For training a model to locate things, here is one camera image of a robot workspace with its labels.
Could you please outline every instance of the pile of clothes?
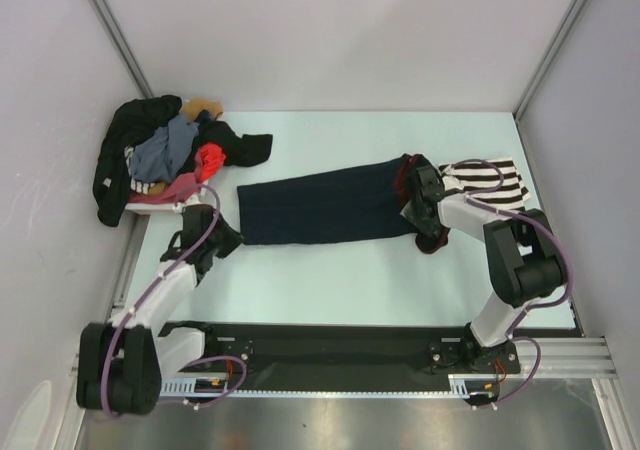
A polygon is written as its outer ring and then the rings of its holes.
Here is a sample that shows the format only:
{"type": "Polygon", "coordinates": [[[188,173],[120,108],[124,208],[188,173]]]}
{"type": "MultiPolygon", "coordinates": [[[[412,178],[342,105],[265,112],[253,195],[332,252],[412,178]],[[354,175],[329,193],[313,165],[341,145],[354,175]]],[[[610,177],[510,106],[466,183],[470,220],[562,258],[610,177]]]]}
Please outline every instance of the pile of clothes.
{"type": "Polygon", "coordinates": [[[219,102],[174,95],[133,100],[115,112],[102,142],[93,196],[98,218],[116,227],[128,202],[173,203],[223,166],[252,167],[271,155],[272,135],[238,137],[219,102]]]}

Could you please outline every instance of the metal corner post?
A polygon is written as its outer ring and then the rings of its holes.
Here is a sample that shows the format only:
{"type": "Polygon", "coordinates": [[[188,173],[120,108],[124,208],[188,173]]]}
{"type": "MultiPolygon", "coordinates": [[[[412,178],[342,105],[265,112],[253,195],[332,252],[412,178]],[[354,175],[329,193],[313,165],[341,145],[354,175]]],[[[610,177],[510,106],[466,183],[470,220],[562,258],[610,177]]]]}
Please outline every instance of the metal corner post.
{"type": "Polygon", "coordinates": [[[131,75],[131,78],[133,78],[133,81],[140,91],[140,94],[144,98],[153,97],[153,91],[149,86],[149,82],[147,81],[147,78],[145,77],[140,64],[136,60],[131,47],[129,47],[127,39],[122,33],[120,25],[118,25],[118,21],[113,15],[113,12],[111,11],[109,4],[107,3],[107,0],[89,0],[89,2],[96,11],[96,14],[102,22],[105,31],[109,35],[109,38],[120,54],[122,62],[127,67],[127,71],[131,75]]]}
{"type": "Polygon", "coordinates": [[[522,120],[522,116],[527,111],[527,108],[529,107],[531,100],[533,99],[538,89],[540,88],[540,85],[544,80],[545,76],[547,75],[547,73],[549,73],[551,66],[555,62],[564,43],[567,41],[567,38],[571,33],[571,30],[573,29],[576,22],[578,21],[578,18],[580,17],[583,10],[585,9],[588,1],[589,0],[572,0],[571,1],[571,4],[569,5],[569,9],[567,10],[567,13],[564,15],[564,18],[562,19],[562,23],[560,23],[560,26],[558,27],[558,30],[556,31],[555,35],[551,39],[551,43],[547,47],[547,50],[545,51],[544,56],[540,61],[540,64],[536,68],[536,71],[533,73],[533,77],[531,77],[531,80],[527,84],[527,87],[524,93],[522,94],[522,97],[520,97],[520,101],[518,102],[518,105],[516,106],[516,109],[514,111],[514,117],[515,117],[516,123],[522,120]]]}

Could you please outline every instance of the red cloth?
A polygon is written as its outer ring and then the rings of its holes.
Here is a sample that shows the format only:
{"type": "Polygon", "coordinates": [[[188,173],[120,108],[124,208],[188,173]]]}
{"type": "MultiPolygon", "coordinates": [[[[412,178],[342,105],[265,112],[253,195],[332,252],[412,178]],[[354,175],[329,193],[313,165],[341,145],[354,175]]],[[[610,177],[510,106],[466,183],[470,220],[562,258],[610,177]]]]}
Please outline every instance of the red cloth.
{"type": "MultiPolygon", "coordinates": [[[[131,203],[149,203],[154,205],[160,203],[173,203],[178,193],[180,193],[183,189],[189,187],[190,185],[195,185],[196,183],[198,183],[198,181],[196,180],[195,173],[183,173],[182,175],[178,175],[178,178],[176,178],[176,180],[171,185],[169,185],[169,188],[167,188],[160,195],[149,196],[143,195],[142,193],[131,192],[129,201],[131,203]]],[[[180,201],[184,202],[198,190],[198,188],[194,187],[191,190],[187,190],[181,193],[180,201]]]]}
{"type": "Polygon", "coordinates": [[[196,154],[196,178],[202,183],[213,177],[222,167],[226,155],[215,143],[205,143],[196,154]]]}

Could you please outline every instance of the gray floor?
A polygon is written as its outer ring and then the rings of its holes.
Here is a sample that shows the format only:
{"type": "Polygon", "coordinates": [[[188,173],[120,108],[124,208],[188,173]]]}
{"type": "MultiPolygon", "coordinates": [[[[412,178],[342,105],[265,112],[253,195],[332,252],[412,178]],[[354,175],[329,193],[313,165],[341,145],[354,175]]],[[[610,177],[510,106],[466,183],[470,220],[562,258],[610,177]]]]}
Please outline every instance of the gray floor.
{"type": "Polygon", "coordinates": [[[535,381],[498,411],[461,401],[233,398],[87,417],[76,450],[610,449],[589,380],[535,381]]]}

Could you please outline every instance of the pink cloth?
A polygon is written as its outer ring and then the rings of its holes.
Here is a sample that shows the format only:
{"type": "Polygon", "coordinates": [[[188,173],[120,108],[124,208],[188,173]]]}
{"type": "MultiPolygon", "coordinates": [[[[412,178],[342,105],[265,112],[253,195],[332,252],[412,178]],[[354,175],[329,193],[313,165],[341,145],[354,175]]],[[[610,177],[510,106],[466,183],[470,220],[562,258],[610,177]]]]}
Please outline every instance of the pink cloth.
{"type": "MultiPolygon", "coordinates": [[[[131,203],[149,203],[153,205],[158,205],[160,203],[173,203],[176,195],[180,193],[183,189],[189,187],[190,185],[195,185],[197,182],[195,173],[183,173],[182,175],[178,175],[178,178],[169,185],[164,192],[160,195],[143,195],[141,193],[131,192],[129,196],[129,201],[131,203]]],[[[193,188],[192,190],[187,190],[180,195],[180,201],[184,202],[191,195],[196,193],[199,189],[193,188]]]]}

